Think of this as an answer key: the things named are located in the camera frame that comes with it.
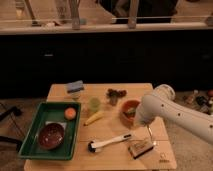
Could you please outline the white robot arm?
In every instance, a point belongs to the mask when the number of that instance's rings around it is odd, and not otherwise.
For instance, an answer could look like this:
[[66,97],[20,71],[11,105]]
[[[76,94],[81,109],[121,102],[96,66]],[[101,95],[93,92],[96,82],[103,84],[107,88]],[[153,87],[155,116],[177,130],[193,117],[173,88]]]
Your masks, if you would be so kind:
[[161,84],[145,93],[136,108],[134,126],[150,125],[156,117],[168,119],[213,145],[213,117],[174,102],[175,91]]

